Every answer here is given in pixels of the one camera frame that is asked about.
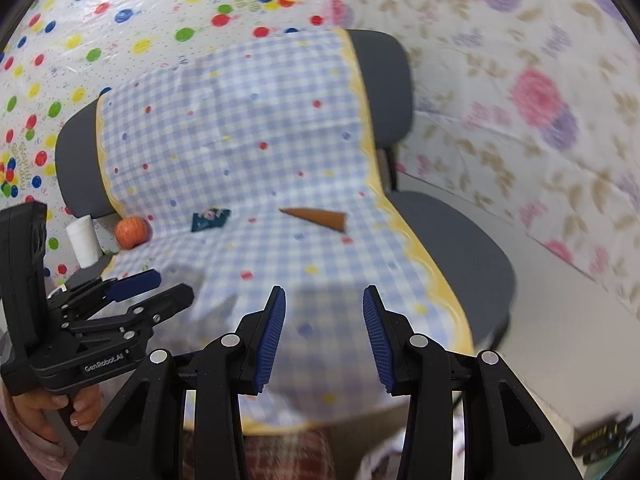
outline polka dot tablecloth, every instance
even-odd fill
[[[323,28],[328,0],[35,0],[0,54],[0,208],[47,203],[46,285],[78,263],[65,227],[54,152],[65,121],[150,70],[253,38]],[[117,250],[113,223],[97,223]]]

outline colorful dot pattern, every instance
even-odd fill
[[[260,8],[258,0],[34,1],[0,52],[0,156],[7,155],[0,164],[0,208],[27,199],[47,203],[47,231],[60,244],[56,251],[47,246],[48,290],[78,268],[65,233],[74,218],[55,173],[62,124],[111,88],[184,65],[209,54],[212,44],[255,38],[260,27],[269,37],[312,28],[309,17],[326,0],[300,1],[305,5],[280,12]],[[16,167],[7,170],[10,158]],[[111,230],[98,222],[103,248],[117,251]],[[58,272],[60,266],[66,272]]]
[[[106,277],[139,272],[153,259],[172,280],[198,284],[181,317],[180,332],[189,338],[162,326],[154,335],[153,345],[172,352],[228,331],[264,304],[275,283],[282,286],[287,321],[269,387],[251,402],[240,400],[247,416],[275,426],[355,416],[392,402],[362,322],[370,283],[415,330],[452,342],[449,315],[427,295],[427,269],[405,257],[404,234],[388,227],[388,213],[367,185],[343,48],[340,35],[317,28],[270,34],[139,76],[114,88],[100,108],[110,191],[126,216],[151,216],[154,230],[151,241],[117,256]],[[170,136],[153,127],[159,121]],[[347,232],[278,210],[302,205],[346,212]],[[193,213],[216,206],[231,210],[225,226],[192,234]],[[416,304],[426,309],[418,313]],[[303,402],[304,410],[291,408]]]

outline checkered fabric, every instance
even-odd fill
[[[232,332],[282,286],[287,313],[271,381],[240,400],[243,416],[281,428],[394,402],[362,316],[367,285],[416,331],[446,347],[454,336],[447,311],[427,296],[427,271],[405,256],[404,235],[388,227],[379,191],[366,184],[374,166],[360,149],[366,130],[343,47],[331,31],[241,44],[148,74],[102,102],[111,192],[126,216],[153,218],[154,230],[107,277],[155,268],[163,288],[194,288],[192,307],[150,341],[174,354]],[[216,205],[231,209],[225,226],[192,234],[193,212]],[[343,211],[347,232],[278,211],[290,206]]]
[[[246,436],[244,458],[250,480],[335,480],[329,434],[324,430],[288,435]],[[182,434],[184,480],[195,479],[193,433]]]

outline floral fabric backdrop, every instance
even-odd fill
[[[416,113],[398,169],[474,202],[640,316],[640,48],[610,0],[332,0],[392,34]]]
[[[0,52],[0,209],[47,203],[48,290],[79,268],[56,178],[65,121],[98,95],[216,48],[331,26],[328,0],[35,0]],[[118,216],[95,221],[117,251]]]

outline chair seat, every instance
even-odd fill
[[[515,291],[513,267],[469,218],[415,191],[387,195],[427,249],[465,311],[475,344],[503,325]]]

